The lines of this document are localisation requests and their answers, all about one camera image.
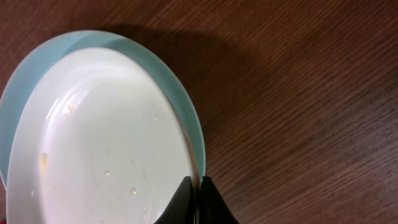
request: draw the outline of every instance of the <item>light blue plate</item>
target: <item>light blue plate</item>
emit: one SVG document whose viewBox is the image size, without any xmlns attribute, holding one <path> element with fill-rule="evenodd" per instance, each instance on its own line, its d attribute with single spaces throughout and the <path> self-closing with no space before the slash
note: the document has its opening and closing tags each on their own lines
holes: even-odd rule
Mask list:
<svg viewBox="0 0 398 224">
<path fill-rule="evenodd" d="M 88 47 L 117 50 L 147 71 L 179 114 L 191 138 L 200 175 L 205 175 L 205 142 L 198 115 L 174 73 L 160 58 L 135 41 L 109 32 L 83 30 L 54 37 L 38 46 L 18 65 L 8 81 L 0 101 L 0 174 L 4 184 L 7 185 L 9 156 L 19 117 L 37 82 L 62 57 Z"/>
</svg>

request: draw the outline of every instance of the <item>food residue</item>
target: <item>food residue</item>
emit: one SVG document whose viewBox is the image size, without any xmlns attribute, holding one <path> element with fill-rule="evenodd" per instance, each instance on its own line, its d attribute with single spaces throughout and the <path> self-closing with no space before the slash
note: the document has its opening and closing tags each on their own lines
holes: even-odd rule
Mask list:
<svg viewBox="0 0 398 224">
<path fill-rule="evenodd" d="M 76 103 L 71 102 L 66 109 L 66 114 L 72 114 L 76 110 Z"/>
<path fill-rule="evenodd" d="M 47 153 L 40 155 L 40 174 L 44 175 L 47 170 Z"/>
</svg>

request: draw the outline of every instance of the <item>black plastic piece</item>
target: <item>black plastic piece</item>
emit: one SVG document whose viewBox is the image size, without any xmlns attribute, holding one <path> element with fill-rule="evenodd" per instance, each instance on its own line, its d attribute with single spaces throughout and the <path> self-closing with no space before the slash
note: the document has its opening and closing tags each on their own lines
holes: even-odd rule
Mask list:
<svg viewBox="0 0 398 224">
<path fill-rule="evenodd" d="M 192 224 L 199 208 L 199 224 L 239 224 L 210 177 L 204 176 L 195 199 L 190 177 L 185 177 L 155 224 Z"/>
</svg>

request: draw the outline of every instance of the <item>wood grain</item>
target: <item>wood grain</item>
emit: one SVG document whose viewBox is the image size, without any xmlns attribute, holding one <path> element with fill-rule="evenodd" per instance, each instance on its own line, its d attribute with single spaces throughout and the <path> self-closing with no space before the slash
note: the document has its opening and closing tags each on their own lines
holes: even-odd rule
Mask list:
<svg viewBox="0 0 398 224">
<path fill-rule="evenodd" d="M 0 89 L 80 29 L 176 73 L 240 223 L 398 223 L 397 1 L 2 0 Z"/>
</svg>

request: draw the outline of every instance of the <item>plate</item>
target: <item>plate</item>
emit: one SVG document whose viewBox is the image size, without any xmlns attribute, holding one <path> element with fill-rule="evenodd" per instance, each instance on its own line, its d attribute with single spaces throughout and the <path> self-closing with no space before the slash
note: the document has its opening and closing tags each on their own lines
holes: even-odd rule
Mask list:
<svg viewBox="0 0 398 224">
<path fill-rule="evenodd" d="M 41 78 L 21 114 L 7 220 L 154 223 L 195 174 L 188 144 L 142 67 L 114 50 L 77 50 Z"/>
<path fill-rule="evenodd" d="M 205 174 L 205 144 L 193 104 L 177 77 L 151 51 L 123 36 L 82 30 L 54 37 L 34 49 L 16 68 L 0 102 L 0 174 L 7 184 L 12 140 L 25 103 L 37 82 L 62 57 L 79 49 L 105 47 L 117 50 L 138 63 L 163 91 L 179 115 L 190 138 L 200 175 Z"/>
</svg>

